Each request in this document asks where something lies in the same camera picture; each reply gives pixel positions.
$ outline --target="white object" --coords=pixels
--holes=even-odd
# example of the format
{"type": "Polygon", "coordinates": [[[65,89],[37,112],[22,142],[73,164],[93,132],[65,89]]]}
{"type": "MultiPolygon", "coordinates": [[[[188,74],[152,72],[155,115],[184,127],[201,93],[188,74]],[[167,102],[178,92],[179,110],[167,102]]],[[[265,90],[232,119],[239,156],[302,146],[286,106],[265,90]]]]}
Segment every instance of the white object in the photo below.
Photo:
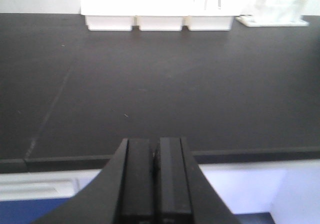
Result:
{"type": "Polygon", "coordinates": [[[185,25],[191,31],[229,31],[241,12],[240,0],[194,0],[189,4],[185,25]]]}
{"type": "Polygon", "coordinates": [[[91,31],[131,31],[133,16],[85,16],[85,24],[91,31]]]}
{"type": "Polygon", "coordinates": [[[191,31],[228,31],[233,16],[188,16],[185,25],[191,31]]]}
{"type": "Polygon", "coordinates": [[[270,212],[275,224],[318,224],[320,160],[200,165],[234,214],[270,212]]]}
{"type": "Polygon", "coordinates": [[[92,31],[131,31],[134,25],[133,0],[81,0],[81,14],[92,31]]]}
{"type": "Polygon", "coordinates": [[[0,174],[0,201],[72,197],[99,171],[0,174]]]}
{"type": "Polygon", "coordinates": [[[137,16],[141,31],[181,31],[183,16],[137,16]]]}
{"type": "Polygon", "coordinates": [[[319,224],[320,170],[288,171],[274,198],[271,214],[276,224],[319,224]]]}
{"type": "Polygon", "coordinates": [[[302,20],[308,0],[255,0],[252,16],[237,20],[247,27],[302,27],[309,23],[302,20]]]}

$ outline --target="blue floor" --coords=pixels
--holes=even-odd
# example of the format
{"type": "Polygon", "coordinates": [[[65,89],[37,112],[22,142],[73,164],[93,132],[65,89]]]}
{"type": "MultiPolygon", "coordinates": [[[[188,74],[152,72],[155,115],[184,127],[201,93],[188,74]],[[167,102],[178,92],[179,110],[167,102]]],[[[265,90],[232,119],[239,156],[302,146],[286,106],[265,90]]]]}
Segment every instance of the blue floor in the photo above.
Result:
{"type": "Polygon", "coordinates": [[[27,224],[66,202],[63,199],[0,201],[0,224],[27,224]]]}

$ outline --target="white container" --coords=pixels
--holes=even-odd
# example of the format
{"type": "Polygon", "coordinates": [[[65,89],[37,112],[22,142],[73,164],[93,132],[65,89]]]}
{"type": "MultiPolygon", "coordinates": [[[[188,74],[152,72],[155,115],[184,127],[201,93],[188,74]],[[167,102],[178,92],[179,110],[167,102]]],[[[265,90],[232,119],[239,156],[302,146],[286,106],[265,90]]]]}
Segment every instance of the white container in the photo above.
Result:
{"type": "Polygon", "coordinates": [[[233,16],[188,16],[185,25],[190,31],[229,31],[233,16]]]}
{"type": "Polygon", "coordinates": [[[91,31],[132,30],[135,7],[133,0],[81,0],[81,14],[91,31]]]}
{"type": "Polygon", "coordinates": [[[85,16],[85,24],[91,31],[131,31],[133,16],[85,16]]]}
{"type": "Polygon", "coordinates": [[[137,16],[141,31],[181,31],[183,16],[137,16]]]}

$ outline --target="white shelf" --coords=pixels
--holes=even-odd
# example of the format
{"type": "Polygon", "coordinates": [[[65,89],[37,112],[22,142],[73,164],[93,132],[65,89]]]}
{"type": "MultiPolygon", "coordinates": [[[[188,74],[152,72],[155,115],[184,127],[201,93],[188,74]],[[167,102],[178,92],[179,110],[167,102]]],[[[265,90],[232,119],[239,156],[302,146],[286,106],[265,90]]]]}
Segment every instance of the white shelf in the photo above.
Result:
{"type": "Polygon", "coordinates": [[[251,16],[240,16],[236,17],[240,23],[247,27],[306,27],[309,23],[304,20],[297,22],[255,22],[251,16]]]}

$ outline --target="black tabletop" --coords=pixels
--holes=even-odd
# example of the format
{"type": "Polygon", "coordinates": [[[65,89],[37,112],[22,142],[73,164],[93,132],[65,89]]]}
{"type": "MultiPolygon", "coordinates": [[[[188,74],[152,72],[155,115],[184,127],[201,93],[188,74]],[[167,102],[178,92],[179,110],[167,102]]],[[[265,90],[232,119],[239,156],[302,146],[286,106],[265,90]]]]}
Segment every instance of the black tabletop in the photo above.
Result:
{"type": "Polygon", "coordinates": [[[0,159],[320,148],[320,17],[309,27],[89,32],[80,15],[0,15],[0,159]]]}

